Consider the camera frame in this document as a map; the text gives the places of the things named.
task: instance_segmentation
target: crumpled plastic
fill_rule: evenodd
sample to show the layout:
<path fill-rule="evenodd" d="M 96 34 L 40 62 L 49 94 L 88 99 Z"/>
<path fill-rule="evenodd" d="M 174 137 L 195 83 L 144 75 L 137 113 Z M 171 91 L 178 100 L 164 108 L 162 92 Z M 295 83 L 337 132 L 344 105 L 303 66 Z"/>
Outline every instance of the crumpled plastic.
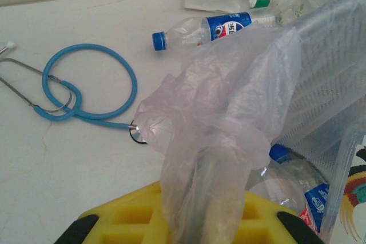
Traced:
<path fill-rule="evenodd" d="M 165 154 L 162 207 L 173 243 L 231 243 L 252 169 L 269 163 L 301 68 L 294 27 L 253 23 L 197 50 L 138 107 Z"/>

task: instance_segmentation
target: stethoscope chest piece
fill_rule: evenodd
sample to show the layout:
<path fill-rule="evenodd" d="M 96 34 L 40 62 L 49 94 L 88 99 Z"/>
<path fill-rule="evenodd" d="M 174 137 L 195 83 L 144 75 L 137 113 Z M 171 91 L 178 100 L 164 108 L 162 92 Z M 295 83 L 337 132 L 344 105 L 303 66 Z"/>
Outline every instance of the stethoscope chest piece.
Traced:
<path fill-rule="evenodd" d="M 133 139 L 133 141 L 135 141 L 139 144 L 147 144 L 146 141 L 141 136 L 139 128 L 133 122 L 134 122 L 134 120 L 132 120 L 132 122 L 129 126 L 131 138 Z"/>

